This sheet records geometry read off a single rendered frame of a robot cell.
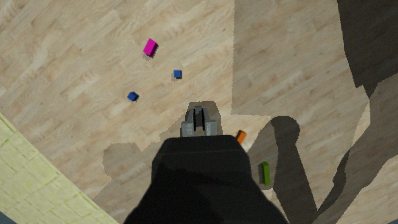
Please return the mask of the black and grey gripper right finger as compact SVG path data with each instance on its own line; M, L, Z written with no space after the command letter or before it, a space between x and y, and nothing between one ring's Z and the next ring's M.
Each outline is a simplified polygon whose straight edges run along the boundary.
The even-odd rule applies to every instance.
M217 122L210 119L207 108L202 108L202 126L205 136L217 135Z

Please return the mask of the orange rod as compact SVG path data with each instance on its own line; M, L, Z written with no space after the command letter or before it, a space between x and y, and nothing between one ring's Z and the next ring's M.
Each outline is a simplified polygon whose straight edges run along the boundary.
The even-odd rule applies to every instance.
M247 134L244 131L239 130L239 132L236 135L236 139L239 141L240 144L243 142L246 135Z

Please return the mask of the lime green rod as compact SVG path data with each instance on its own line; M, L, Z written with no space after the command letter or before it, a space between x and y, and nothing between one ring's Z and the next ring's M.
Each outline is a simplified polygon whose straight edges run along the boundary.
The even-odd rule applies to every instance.
M270 171L269 171L269 164L265 162L261 162L262 168L262 180L265 186L270 185Z

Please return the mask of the small blue cube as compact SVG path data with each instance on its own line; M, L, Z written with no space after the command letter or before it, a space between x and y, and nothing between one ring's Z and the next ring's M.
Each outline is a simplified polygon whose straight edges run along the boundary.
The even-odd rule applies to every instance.
M136 101L138 97L139 95L136 94L135 92L130 92L129 95L127 96L127 98L130 99L131 101Z
M181 70L174 70L174 77L175 78L182 78L182 71Z

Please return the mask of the magenta rectangular block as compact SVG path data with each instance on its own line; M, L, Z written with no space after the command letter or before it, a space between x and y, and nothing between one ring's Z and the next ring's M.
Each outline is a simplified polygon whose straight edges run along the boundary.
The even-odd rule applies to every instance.
M149 56L153 56L157 47L158 47L158 44L155 41L153 41L152 39L149 39L143 52L145 52Z

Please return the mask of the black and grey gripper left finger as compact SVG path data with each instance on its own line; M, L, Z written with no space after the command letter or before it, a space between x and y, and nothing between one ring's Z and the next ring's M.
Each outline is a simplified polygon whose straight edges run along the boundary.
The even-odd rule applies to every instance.
M196 131L195 109L190 109L187 121L181 123L182 137L193 137Z

